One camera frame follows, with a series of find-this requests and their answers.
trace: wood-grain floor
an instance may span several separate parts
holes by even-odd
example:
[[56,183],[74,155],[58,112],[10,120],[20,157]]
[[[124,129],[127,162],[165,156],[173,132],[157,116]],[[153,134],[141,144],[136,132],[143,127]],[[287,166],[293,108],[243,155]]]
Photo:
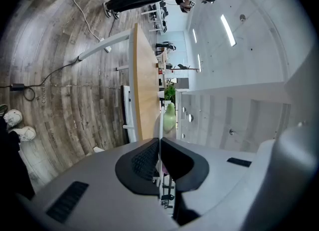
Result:
[[[108,0],[77,0],[98,37],[107,38],[138,22],[149,42],[156,43],[147,16],[140,16],[142,8],[114,21],[105,17],[103,1]],[[39,84],[96,43],[72,0],[21,0],[0,42],[0,85]],[[115,68],[127,64],[127,55],[128,44],[122,42],[113,45],[111,53],[100,51],[66,67],[34,88],[32,102],[20,92],[0,89],[0,103],[23,113],[19,126],[36,129],[37,137],[23,142],[20,151],[36,191],[94,147],[107,150],[126,143],[120,86],[128,85],[129,77]]]

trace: power cable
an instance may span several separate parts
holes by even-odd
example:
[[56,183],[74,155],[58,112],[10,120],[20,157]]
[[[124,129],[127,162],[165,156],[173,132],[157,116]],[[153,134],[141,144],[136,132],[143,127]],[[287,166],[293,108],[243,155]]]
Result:
[[73,0],[73,2],[74,2],[74,3],[77,5],[77,7],[81,10],[81,12],[82,12],[82,14],[83,14],[83,16],[84,16],[84,20],[85,20],[86,24],[88,25],[88,28],[89,28],[90,33],[91,33],[93,36],[95,36],[98,41],[101,41],[101,40],[91,31],[90,25],[89,25],[88,21],[86,20],[86,17],[85,17],[85,14],[84,14],[82,8],[78,5],[78,3],[77,3],[75,0]]
[[[79,57],[76,58],[76,60],[75,60],[74,62],[69,63],[69,64],[67,64],[67,65],[65,65],[65,66],[62,66],[62,67],[60,67],[60,68],[54,70],[54,71],[51,72],[49,75],[47,75],[47,77],[46,77],[40,84],[38,84],[38,85],[25,86],[24,84],[11,84],[11,85],[8,85],[8,86],[0,86],[0,88],[8,88],[8,87],[10,87],[11,89],[14,88],[13,91],[23,91],[23,96],[24,96],[24,98],[25,98],[27,101],[33,101],[33,100],[35,99],[35,91],[33,90],[32,87],[42,86],[42,85],[45,83],[45,81],[46,81],[53,73],[55,73],[55,72],[57,72],[57,71],[59,71],[59,70],[62,70],[62,69],[64,69],[65,67],[68,67],[68,66],[71,66],[71,65],[75,64],[78,60],[79,60]],[[31,90],[32,93],[33,93],[33,96],[32,96],[32,98],[30,98],[30,99],[27,98],[26,95],[25,95],[25,92],[26,92],[27,89],[28,89],[28,90]]]
[[[81,12],[82,12],[82,14],[83,14],[83,16],[84,16],[84,20],[85,20],[86,24],[88,25],[88,28],[89,28],[90,33],[91,33],[98,41],[101,41],[101,40],[91,31],[90,25],[89,25],[88,21],[86,20],[85,14],[84,14],[83,10],[81,9],[81,7],[78,5],[78,3],[77,3],[75,0],[73,0],[73,1],[74,1],[74,3],[77,5],[77,7],[81,10]],[[113,21],[113,24],[112,24],[112,27],[111,27],[109,36],[110,36],[110,34],[111,34],[111,31],[112,31],[114,22],[115,22],[115,20]],[[69,64],[67,64],[67,65],[65,65],[65,66],[62,66],[62,67],[60,67],[60,68],[54,70],[54,71],[51,72],[49,75],[47,75],[47,77],[46,77],[40,84],[38,84],[38,85],[25,86],[24,84],[11,84],[11,85],[8,85],[8,86],[0,86],[0,88],[10,88],[10,90],[12,90],[12,91],[23,91],[23,96],[25,97],[25,99],[26,99],[27,101],[33,101],[33,100],[35,99],[35,92],[34,92],[34,90],[33,90],[32,87],[42,86],[42,85],[45,83],[45,81],[46,81],[53,73],[55,73],[55,72],[57,72],[57,71],[60,71],[60,70],[64,69],[65,67],[68,67],[68,66],[71,66],[71,65],[75,64],[78,60],[79,60],[79,57],[78,57],[74,62],[69,63]],[[31,90],[32,93],[33,93],[33,96],[32,96],[32,98],[30,98],[30,99],[27,98],[26,95],[25,95],[25,92],[26,92],[27,90]]]

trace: white cable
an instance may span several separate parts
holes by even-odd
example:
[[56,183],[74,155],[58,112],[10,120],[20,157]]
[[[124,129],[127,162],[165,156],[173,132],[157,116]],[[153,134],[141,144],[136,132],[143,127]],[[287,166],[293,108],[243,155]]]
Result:
[[85,14],[84,14],[83,10],[80,8],[80,6],[78,5],[78,3],[75,2],[75,0],[73,0],[73,1],[74,1],[74,3],[78,6],[78,8],[81,10],[81,12],[82,12],[82,14],[83,14],[83,16],[84,16],[84,20],[85,20],[86,24],[87,24],[88,27],[89,27],[90,33],[91,33],[93,36],[95,36],[98,41],[101,41],[101,40],[100,40],[96,35],[94,35],[94,33],[91,31],[90,25],[89,25],[88,21],[86,20],[86,17],[85,17]]

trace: fluorescent light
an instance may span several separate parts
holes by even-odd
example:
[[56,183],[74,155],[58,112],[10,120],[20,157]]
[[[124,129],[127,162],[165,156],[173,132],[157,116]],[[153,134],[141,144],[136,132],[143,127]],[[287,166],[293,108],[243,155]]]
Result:
[[228,22],[226,21],[225,16],[222,15],[220,19],[221,19],[221,21],[222,21],[223,24],[224,24],[224,27],[225,27],[225,29],[226,29],[226,32],[227,32],[227,35],[228,35],[228,38],[229,38],[229,41],[230,41],[231,46],[236,45],[236,41],[235,41],[235,39],[234,39],[233,33],[232,33],[231,30],[230,30],[230,27],[229,27],[229,25],[228,25]]
[[199,57],[199,55],[197,56],[197,58],[198,58],[199,72],[201,72],[201,63],[200,63],[200,57]]
[[194,29],[193,29],[193,34],[194,34],[195,43],[197,43],[197,38],[196,38],[196,34],[195,34],[195,30]]

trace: white sneaker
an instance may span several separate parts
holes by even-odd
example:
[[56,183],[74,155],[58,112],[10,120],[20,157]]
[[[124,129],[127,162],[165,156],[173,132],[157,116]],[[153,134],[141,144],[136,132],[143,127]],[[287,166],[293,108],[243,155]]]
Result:
[[120,19],[120,14],[119,12],[115,12],[114,10],[111,10],[111,13],[112,15],[114,16],[114,18],[117,20],[117,19]]
[[112,16],[111,11],[108,10],[107,7],[106,7],[106,2],[103,2],[103,10],[104,10],[104,13],[105,13],[106,17],[110,18]]
[[12,129],[12,131],[18,134],[20,141],[32,141],[36,136],[35,130],[30,126],[25,126],[22,129]]
[[3,116],[3,118],[7,123],[7,127],[11,128],[22,121],[22,114],[16,109],[11,109]]
[[8,105],[1,104],[0,105],[0,116],[2,117],[8,110]]

